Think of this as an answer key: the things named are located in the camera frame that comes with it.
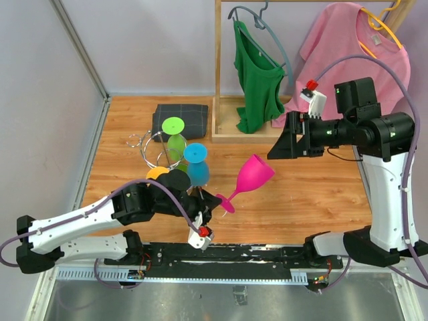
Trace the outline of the lime green plastic wine glass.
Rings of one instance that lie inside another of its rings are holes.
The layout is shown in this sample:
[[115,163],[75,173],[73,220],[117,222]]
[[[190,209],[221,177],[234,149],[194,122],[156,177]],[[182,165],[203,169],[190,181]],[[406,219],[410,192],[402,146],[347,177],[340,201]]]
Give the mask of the lime green plastic wine glass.
[[184,121],[176,116],[169,117],[162,123],[162,130],[169,135],[167,148],[169,156],[174,162],[182,159],[183,152],[187,147],[186,139],[181,135],[185,129]]

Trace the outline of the magenta plastic wine glass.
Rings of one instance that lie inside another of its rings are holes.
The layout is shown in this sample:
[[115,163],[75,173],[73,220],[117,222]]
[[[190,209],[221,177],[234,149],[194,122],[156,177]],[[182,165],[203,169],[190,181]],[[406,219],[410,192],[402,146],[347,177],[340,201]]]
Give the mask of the magenta plastic wine glass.
[[258,155],[251,155],[248,160],[240,168],[235,190],[229,197],[221,194],[216,194],[216,197],[221,199],[222,208],[228,213],[234,213],[235,207],[232,204],[232,199],[240,193],[251,192],[259,189],[266,184],[273,176],[275,171]]

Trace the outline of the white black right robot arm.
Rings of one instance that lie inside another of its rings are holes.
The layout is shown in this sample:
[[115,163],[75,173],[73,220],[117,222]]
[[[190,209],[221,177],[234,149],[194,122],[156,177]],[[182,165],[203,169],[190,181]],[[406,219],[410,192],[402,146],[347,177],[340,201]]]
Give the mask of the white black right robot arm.
[[340,255],[385,268],[401,257],[427,255],[427,243],[419,239],[413,225],[412,204],[402,201],[402,179],[415,131],[413,119],[403,112],[383,116],[372,78],[343,82],[334,89],[342,118],[322,120],[309,112],[288,112],[284,129],[267,157],[317,157],[325,148],[356,147],[368,182],[372,221],[354,231],[307,237],[304,262],[316,268],[327,256]]

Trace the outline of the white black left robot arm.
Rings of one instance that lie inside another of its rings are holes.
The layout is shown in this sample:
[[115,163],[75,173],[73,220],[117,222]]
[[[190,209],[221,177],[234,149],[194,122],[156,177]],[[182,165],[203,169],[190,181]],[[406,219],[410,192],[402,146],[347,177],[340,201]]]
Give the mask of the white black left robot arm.
[[60,263],[82,259],[139,264],[145,252],[137,232],[126,230],[106,239],[90,235],[147,222],[157,213],[184,218],[196,237],[190,244],[202,249],[211,242],[213,232],[207,223],[220,204],[220,198],[204,189],[188,193],[185,187],[164,186],[148,179],[134,180],[91,205],[58,217],[43,220],[29,215],[20,217],[17,266],[24,274],[36,274]]

